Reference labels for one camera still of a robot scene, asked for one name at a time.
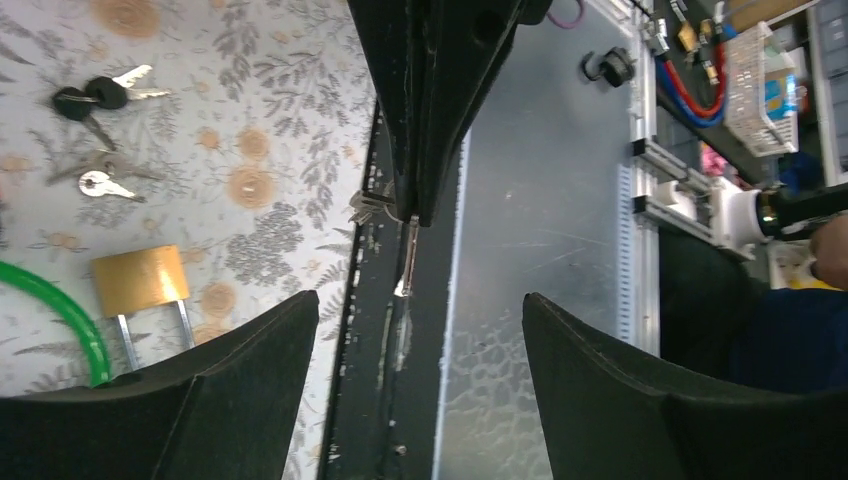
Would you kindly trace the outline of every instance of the green hose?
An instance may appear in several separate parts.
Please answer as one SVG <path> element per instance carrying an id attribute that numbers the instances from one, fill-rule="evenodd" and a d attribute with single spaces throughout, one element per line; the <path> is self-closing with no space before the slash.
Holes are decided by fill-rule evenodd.
<path id="1" fill-rule="evenodd" d="M 88 358 L 92 387 L 110 380 L 109 355 L 106 352 L 106 345 L 94 326 L 94 322 L 71 297 L 54 287 L 47 280 L 4 262 L 0 262 L 0 282 L 23 290 L 46 303 L 68 323 Z"/>

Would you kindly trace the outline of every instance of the red cable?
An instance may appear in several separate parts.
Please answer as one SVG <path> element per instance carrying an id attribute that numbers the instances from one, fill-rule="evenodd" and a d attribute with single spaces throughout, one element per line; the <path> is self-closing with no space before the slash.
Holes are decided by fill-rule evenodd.
<path id="1" fill-rule="evenodd" d="M 726 88 L 726 79 L 724 75 L 724 46 L 722 44 L 718 44 L 718 46 L 716 46 L 715 53 L 716 70 L 718 72 L 718 89 L 716 92 L 716 100 L 709 108 L 704 108 L 698 105 L 698 102 L 689 95 L 689 92 L 686 90 L 686 86 L 683 85 L 683 81 L 680 80 L 680 76 L 677 74 L 677 69 L 674 68 L 671 60 L 663 62 L 663 68 L 665 68 L 666 73 L 668 73 L 669 78 L 671 78 L 671 82 L 674 84 L 674 89 L 677 90 L 680 97 L 686 102 L 686 105 L 692 109 L 692 113 L 701 118 L 712 118 L 719 110 L 721 110 L 721 105 L 724 103 Z"/>

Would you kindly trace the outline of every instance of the black clamp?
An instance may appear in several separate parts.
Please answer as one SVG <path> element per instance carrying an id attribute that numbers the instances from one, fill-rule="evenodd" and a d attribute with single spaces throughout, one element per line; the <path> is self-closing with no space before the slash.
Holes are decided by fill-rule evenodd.
<path id="1" fill-rule="evenodd" d="M 627 50 L 621 47 L 613 47 L 601 59 L 598 65 L 597 73 L 589 73 L 586 64 L 595 55 L 595 52 L 589 52 L 580 60 L 580 70 L 583 75 L 586 75 L 590 81 L 595 82 L 603 77 L 614 88 L 618 88 L 633 79 L 636 75 L 636 67 L 633 66 L 633 59 Z"/>

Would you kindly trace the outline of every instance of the black key head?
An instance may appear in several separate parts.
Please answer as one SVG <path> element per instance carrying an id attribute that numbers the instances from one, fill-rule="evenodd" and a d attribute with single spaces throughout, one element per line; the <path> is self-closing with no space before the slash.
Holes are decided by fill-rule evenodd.
<path id="1" fill-rule="evenodd" d="M 129 102 L 127 89 L 109 77 L 97 77 L 85 86 L 85 94 L 97 99 L 97 106 L 106 110 L 124 108 Z"/>
<path id="2" fill-rule="evenodd" d="M 91 115 L 91 111 L 94 109 L 93 103 L 71 100 L 65 98 L 66 96 L 85 97 L 86 94 L 82 90 L 74 87 L 65 87 L 56 92 L 51 100 L 53 108 L 56 109 L 56 112 L 58 112 L 59 115 L 75 122 L 81 122 Z"/>

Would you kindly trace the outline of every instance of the floral pattern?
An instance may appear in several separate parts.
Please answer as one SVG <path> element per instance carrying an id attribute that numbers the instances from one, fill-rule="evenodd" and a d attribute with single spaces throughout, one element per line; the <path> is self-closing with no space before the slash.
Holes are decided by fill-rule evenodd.
<path id="1" fill-rule="evenodd" d="M 102 148 L 49 97 L 66 85 L 153 71 L 138 88 L 174 90 L 93 116 L 121 152 L 164 180 L 122 179 L 144 195 L 88 198 L 53 173 Z M 321 322 L 284 478 L 313 478 L 374 94 L 344 0 L 0 0 L 0 260 L 68 293 L 94 319 L 113 371 L 128 365 L 101 318 L 89 264 L 176 244 L 197 343 L 301 289 Z M 88 382 L 70 329 L 0 284 L 0 395 Z M 170 308 L 129 318 L 142 364 L 182 349 Z"/>

